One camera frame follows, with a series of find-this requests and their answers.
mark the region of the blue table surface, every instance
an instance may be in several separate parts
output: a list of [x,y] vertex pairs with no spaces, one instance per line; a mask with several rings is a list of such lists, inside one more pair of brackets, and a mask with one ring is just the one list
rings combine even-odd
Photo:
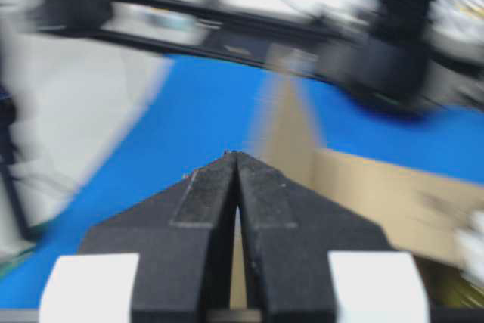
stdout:
[[[177,57],[147,113],[53,222],[36,252],[0,280],[0,309],[39,306],[60,255],[94,224],[177,182],[226,150],[246,151],[268,71]],[[484,185],[484,113],[439,109],[422,120],[384,116],[340,90],[301,79],[329,148]]]

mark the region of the blue mat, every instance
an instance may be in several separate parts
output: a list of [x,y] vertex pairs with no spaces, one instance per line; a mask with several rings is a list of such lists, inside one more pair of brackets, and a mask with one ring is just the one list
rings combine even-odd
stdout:
[[[36,253],[0,280],[0,309],[33,309],[58,256],[89,227],[163,190],[225,150],[246,150],[267,72],[177,57],[148,112],[59,216]],[[419,122],[355,106],[301,80],[330,148],[484,184],[484,114],[442,110]]]

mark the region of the white floor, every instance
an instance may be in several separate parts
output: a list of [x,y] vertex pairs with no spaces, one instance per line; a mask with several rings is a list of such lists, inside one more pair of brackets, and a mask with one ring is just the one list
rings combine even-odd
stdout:
[[[26,155],[15,171],[32,225],[61,211],[143,114],[170,61],[81,39],[20,34],[2,21],[6,83],[20,104],[13,133]],[[0,251],[17,248],[5,197]]]

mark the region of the cardboard box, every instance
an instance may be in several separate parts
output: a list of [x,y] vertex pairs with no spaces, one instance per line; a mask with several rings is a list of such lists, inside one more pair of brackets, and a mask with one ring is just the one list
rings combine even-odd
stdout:
[[455,231],[484,210],[484,188],[322,148],[289,76],[268,80],[256,154],[289,178],[378,223],[401,250],[462,266]]

